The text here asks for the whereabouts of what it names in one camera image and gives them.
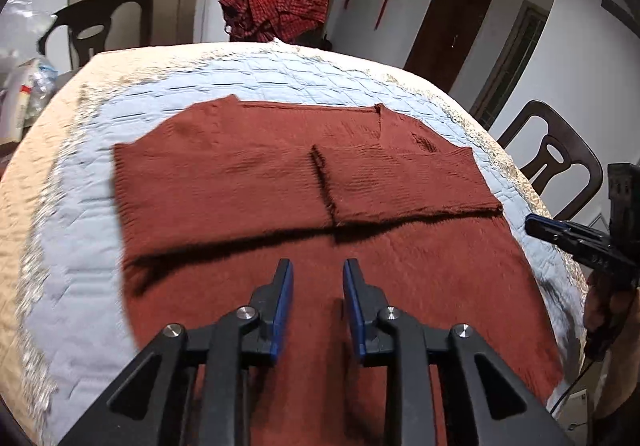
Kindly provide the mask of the person's right hand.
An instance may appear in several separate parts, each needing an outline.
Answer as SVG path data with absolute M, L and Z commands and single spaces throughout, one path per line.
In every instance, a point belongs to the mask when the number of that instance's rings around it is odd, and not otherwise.
M 597 271 L 590 274 L 587 284 L 587 356 L 601 356 L 605 348 L 616 355 L 634 353 L 639 348 L 639 289 L 615 286 L 610 276 Z

